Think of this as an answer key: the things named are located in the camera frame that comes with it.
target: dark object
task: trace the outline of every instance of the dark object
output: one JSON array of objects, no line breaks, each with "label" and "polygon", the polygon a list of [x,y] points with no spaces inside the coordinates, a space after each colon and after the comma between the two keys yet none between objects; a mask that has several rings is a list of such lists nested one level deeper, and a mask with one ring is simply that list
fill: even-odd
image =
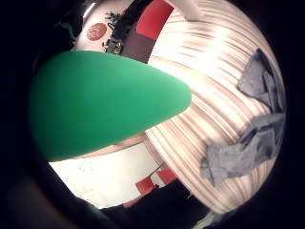
[{"label": "dark object", "polygon": [[187,229],[203,219],[209,210],[176,179],[154,189],[130,208],[119,205],[101,211],[122,228]]},{"label": "dark object", "polygon": [[74,47],[75,39],[82,31],[83,14],[86,5],[76,4],[55,24],[47,37],[43,37],[43,46],[36,56],[33,70],[36,72],[38,68],[53,56],[69,51]]}]

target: green object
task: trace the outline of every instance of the green object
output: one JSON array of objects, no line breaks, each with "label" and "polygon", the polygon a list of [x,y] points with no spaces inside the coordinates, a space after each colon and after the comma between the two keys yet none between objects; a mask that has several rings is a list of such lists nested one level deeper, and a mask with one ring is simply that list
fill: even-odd
[{"label": "green object", "polygon": [[33,138],[55,161],[106,147],[183,112],[191,91],[141,62],[103,52],[62,52],[30,88]]}]

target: white surface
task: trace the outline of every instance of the white surface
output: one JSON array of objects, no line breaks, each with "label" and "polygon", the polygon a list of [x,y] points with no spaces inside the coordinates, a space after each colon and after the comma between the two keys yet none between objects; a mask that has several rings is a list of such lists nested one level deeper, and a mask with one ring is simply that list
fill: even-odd
[{"label": "white surface", "polygon": [[[79,34],[76,42],[76,50],[85,51],[102,51],[102,43],[106,44],[107,40],[112,36],[112,30],[107,26],[110,21],[105,19],[106,12],[122,13],[130,4],[132,0],[105,0],[102,1],[91,14],[88,16],[87,21],[84,23],[83,30]],[[87,37],[87,30],[95,23],[104,23],[107,26],[105,35],[96,41],[91,41]]]},{"label": "white surface", "polygon": [[80,159],[50,163],[70,190],[97,208],[115,206],[140,194],[135,183],[158,167],[144,144]]}]

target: red chair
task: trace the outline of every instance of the red chair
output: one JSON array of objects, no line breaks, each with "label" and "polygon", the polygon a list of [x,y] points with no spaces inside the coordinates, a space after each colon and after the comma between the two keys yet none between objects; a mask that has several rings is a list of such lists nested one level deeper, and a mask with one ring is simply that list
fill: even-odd
[{"label": "red chair", "polygon": [[152,187],[154,186],[152,179],[151,179],[151,175],[149,175],[149,176],[145,177],[144,179],[135,183],[135,186],[141,195],[146,194],[147,191],[152,189]]},{"label": "red chair", "polygon": [[173,7],[162,0],[153,0],[143,11],[136,32],[156,40],[173,11]]},{"label": "red chair", "polygon": [[169,183],[177,179],[177,176],[173,173],[171,169],[157,171],[157,174],[160,176],[165,185],[168,185]]}]

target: clothing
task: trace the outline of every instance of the clothing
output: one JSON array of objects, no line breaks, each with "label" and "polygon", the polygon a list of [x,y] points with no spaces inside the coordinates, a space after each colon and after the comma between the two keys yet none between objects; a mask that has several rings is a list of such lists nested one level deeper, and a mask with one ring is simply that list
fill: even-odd
[{"label": "clothing", "polygon": [[264,161],[274,158],[284,135],[285,92],[280,76],[262,50],[257,50],[238,82],[244,94],[264,102],[272,113],[256,116],[234,145],[208,147],[201,175],[216,186],[228,177],[242,177]]}]

